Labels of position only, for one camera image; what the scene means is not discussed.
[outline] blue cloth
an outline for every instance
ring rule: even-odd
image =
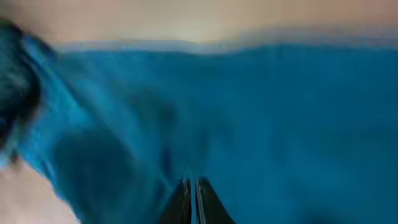
[[[43,94],[20,153],[84,224],[155,223],[199,177],[236,223],[398,223],[396,50],[24,46]]]

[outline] black object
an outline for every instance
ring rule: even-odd
[[[196,180],[195,192],[198,224],[235,223],[228,215],[208,180]],[[167,202],[159,223],[188,224],[191,223],[191,215],[191,185],[189,180],[183,180]]]
[[[167,202],[159,223],[188,224],[191,223],[191,215],[191,184],[189,180],[183,180]]]

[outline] beige wall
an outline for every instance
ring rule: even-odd
[[[45,40],[178,39],[212,42],[276,27],[391,28],[397,0],[3,0]]]

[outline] dark hair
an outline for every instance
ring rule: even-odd
[[[22,32],[0,24],[0,138],[7,137],[15,120],[28,117],[39,102],[39,81],[24,60]]]

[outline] beige background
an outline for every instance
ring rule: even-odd
[[[397,0],[3,0],[47,42],[172,39],[214,42],[276,27],[356,33],[394,28]]]
[[[69,207],[52,192],[50,183],[28,165],[0,170],[1,224],[77,223]]]

